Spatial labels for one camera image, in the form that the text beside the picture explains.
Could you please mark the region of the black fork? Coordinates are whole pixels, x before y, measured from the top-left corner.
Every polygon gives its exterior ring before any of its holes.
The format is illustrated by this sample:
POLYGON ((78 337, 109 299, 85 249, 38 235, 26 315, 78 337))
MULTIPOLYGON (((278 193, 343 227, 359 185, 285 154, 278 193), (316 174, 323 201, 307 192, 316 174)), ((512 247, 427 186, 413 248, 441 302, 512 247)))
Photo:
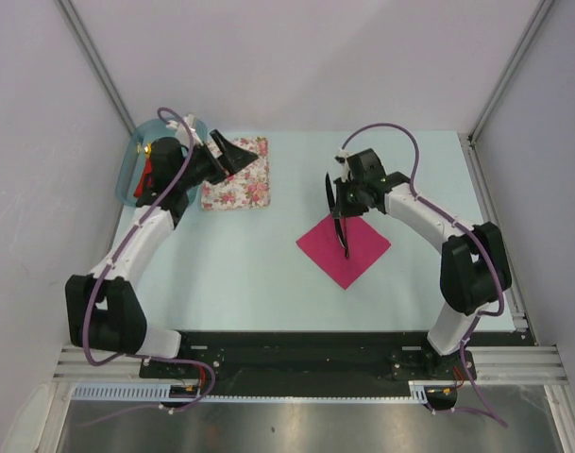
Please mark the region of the black fork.
POLYGON ((348 220, 347 218, 342 218, 340 220, 340 225, 342 229, 342 236, 343 236, 342 243, 345 250, 345 258, 349 260, 350 254, 349 254, 349 243, 347 238, 347 220, 348 220))

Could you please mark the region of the black knife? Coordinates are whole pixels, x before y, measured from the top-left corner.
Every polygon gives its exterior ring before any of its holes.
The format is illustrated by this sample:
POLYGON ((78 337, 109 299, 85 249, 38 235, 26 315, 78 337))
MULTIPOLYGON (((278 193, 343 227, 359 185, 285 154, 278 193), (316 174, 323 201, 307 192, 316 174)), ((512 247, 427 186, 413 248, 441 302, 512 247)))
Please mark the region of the black knife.
MULTIPOLYGON (((327 201, 328 201, 329 211, 330 211, 330 214, 333 214, 333 210, 335 208, 335 197, 334 197, 334 193, 333 193, 333 189, 332 189, 332 182, 331 182, 329 174, 326 174, 326 176, 325 176, 325 190, 326 190, 326 197, 327 197, 327 201)), ((342 227, 342 223, 339 219, 333 218, 333 223, 334 223, 334 229, 335 229, 335 233, 336 233, 336 236, 338 238, 338 241, 344 250, 344 256, 346 259, 348 259, 349 258, 349 248, 348 248, 348 244, 347 244, 347 235, 345 234, 344 229, 342 227)))

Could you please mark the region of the magenta paper napkin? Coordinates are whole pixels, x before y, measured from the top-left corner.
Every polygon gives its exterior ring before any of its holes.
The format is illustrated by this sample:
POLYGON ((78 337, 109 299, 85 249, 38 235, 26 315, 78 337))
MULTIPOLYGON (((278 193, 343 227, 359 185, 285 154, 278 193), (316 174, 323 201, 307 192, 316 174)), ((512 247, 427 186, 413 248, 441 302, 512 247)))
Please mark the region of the magenta paper napkin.
POLYGON ((347 290, 391 246, 362 217, 347 220, 349 260, 335 233, 333 219, 326 216, 301 236, 297 246, 339 287, 347 290))

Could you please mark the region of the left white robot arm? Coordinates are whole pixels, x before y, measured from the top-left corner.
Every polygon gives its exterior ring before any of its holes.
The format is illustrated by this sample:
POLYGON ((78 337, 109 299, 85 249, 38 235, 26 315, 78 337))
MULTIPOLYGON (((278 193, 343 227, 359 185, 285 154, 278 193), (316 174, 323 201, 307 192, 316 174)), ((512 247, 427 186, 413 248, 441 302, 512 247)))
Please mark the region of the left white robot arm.
POLYGON ((72 275, 65 284, 68 328, 75 346, 112 356, 161 358, 161 367, 180 378, 192 370, 194 355, 181 346, 178 331, 146 320, 135 288, 188 209, 190 191, 241 173, 258 155, 217 130, 209 143, 194 133, 185 141, 161 137, 146 144, 144 152, 142 191, 129 229, 88 274, 72 275))

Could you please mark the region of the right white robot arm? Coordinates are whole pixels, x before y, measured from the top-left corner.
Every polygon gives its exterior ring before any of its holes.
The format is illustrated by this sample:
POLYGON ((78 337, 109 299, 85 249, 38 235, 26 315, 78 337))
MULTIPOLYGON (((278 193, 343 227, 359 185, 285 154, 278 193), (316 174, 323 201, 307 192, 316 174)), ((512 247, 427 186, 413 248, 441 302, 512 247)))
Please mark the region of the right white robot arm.
POLYGON ((368 148, 339 150, 342 174, 327 179, 330 214, 342 243, 346 218, 377 210, 411 228, 440 255, 439 287, 444 305, 421 346, 418 367, 443 378, 465 356, 465 346, 483 317, 499 317, 504 293, 512 285, 500 229, 492 222, 473 224, 441 209, 414 187, 410 176, 386 173, 368 148))

